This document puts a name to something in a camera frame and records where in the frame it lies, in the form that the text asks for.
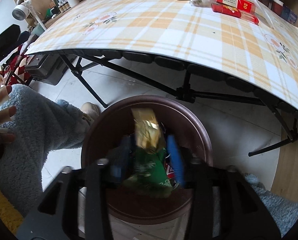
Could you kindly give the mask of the beige shoe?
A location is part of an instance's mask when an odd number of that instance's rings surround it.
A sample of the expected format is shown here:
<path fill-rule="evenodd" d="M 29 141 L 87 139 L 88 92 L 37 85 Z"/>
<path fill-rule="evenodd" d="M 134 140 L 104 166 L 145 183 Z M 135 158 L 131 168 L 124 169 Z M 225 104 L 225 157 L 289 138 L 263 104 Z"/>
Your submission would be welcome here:
<path fill-rule="evenodd" d="M 85 102 L 80 107 L 80 111 L 82 111 L 82 126 L 84 131 L 87 132 L 93 122 L 99 117 L 100 109 L 97 105 L 91 102 Z"/>

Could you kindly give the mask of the red packet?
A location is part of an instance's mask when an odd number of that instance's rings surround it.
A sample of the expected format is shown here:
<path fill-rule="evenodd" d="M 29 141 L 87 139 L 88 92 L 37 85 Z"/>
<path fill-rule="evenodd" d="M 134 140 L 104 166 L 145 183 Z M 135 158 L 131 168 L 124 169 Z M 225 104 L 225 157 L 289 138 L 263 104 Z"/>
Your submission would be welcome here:
<path fill-rule="evenodd" d="M 248 21 L 255 25 L 259 24 L 259 19 L 255 15 L 245 13 L 243 11 L 240 11 L 240 10 L 234 8 L 234 7 L 230 7 L 228 5 L 223 5 L 220 3 L 212 3 L 211 9 L 213 12 L 229 15 L 229 16 L 232 16 L 235 18 L 240 18 L 241 20 Z"/>

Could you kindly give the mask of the crushed red cola can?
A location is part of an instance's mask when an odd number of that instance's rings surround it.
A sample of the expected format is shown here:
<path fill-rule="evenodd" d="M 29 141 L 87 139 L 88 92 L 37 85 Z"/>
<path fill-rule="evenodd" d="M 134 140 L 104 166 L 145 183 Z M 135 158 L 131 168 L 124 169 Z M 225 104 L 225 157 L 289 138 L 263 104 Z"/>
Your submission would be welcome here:
<path fill-rule="evenodd" d="M 170 159 L 169 153 L 167 153 L 165 155 L 164 168 L 165 168 L 166 175 L 167 175 L 167 178 L 169 179 L 171 186 L 173 187 L 173 189 L 176 189 L 179 186 L 179 183 L 176 181 L 174 169 L 171 166 L 171 159 Z"/>

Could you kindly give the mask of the red paper cup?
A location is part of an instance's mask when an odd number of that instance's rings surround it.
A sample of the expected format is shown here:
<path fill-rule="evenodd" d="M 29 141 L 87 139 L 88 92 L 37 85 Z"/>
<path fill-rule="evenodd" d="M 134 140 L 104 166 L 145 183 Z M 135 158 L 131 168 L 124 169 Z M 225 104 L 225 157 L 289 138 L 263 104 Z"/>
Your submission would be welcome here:
<path fill-rule="evenodd" d="M 272 0 L 271 10 L 280 16 L 283 11 L 283 2 L 280 0 Z"/>

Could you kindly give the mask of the grey storage case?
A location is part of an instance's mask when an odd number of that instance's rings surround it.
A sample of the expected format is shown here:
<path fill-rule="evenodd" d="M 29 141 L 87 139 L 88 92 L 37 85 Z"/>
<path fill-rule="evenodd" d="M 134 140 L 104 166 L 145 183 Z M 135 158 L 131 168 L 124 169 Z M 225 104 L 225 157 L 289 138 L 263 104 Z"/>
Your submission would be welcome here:
<path fill-rule="evenodd" d="M 25 65 L 25 70 L 34 80 L 56 86 L 68 66 L 59 54 L 34 55 L 30 62 Z"/>

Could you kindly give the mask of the white desk fan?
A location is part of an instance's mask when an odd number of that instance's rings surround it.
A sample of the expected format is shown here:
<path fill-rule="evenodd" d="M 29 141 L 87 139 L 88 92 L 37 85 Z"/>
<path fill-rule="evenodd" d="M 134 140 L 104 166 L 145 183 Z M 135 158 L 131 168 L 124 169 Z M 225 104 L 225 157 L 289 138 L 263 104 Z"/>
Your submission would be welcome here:
<path fill-rule="evenodd" d="M 25 20 L 29 14 L 31 14 L 36 19 L 36 21 L 43 28 L 44 31 L 47 30 L 46 26 L 43 24 L 36 11 L 34 10 L 32 0 L 25 0 L 24 2 L 18 4 L 12 11 L 13 18 L 18 21 Z"/>

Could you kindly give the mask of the brown round trash bin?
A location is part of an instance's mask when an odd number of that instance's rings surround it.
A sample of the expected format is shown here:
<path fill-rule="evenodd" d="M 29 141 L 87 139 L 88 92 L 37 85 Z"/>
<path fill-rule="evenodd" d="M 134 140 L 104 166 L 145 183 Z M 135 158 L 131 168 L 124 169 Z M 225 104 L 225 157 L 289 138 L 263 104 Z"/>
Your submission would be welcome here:
<path fill-rule="evenodd" d="M 109 212 L 130 223 L 153 225 L 188 212 L 192 193 L 174 174 L 170 153 L 212 164 L 208 133 L 189 109 L 156 95 L 133 96 L 107 108 L 84 140 L 81 165 L 109 159 Z"/>

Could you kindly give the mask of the yellow plaid tablecloth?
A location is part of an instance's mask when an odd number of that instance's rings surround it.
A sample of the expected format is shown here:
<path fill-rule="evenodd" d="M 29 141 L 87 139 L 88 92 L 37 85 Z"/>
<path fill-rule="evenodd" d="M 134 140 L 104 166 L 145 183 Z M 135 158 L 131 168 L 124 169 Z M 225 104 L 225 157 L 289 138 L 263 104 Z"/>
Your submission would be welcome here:
<path fill-rule="evenodd" d="M 265 5 L 260 22 L 180 0 L 85 0 L 49 27 L 29 54 L 115 49 L 169 56 L 224 71 L 298 110 L 298 28 Z"/>

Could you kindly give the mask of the gold green snack wrapper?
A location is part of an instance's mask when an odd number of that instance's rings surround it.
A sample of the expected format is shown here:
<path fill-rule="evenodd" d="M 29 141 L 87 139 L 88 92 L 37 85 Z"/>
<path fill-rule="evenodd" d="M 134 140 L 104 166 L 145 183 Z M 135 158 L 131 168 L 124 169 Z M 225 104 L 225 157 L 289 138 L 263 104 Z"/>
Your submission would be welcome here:
<path fill-rule="evenodd" d="M 166 147 L 158 119 L 150 108 L 133 108 L 132 114 L 135 122 L 134 173 L 124 185 L 139 194 L 167 198 L 173 187 L 164 168 Z"/>

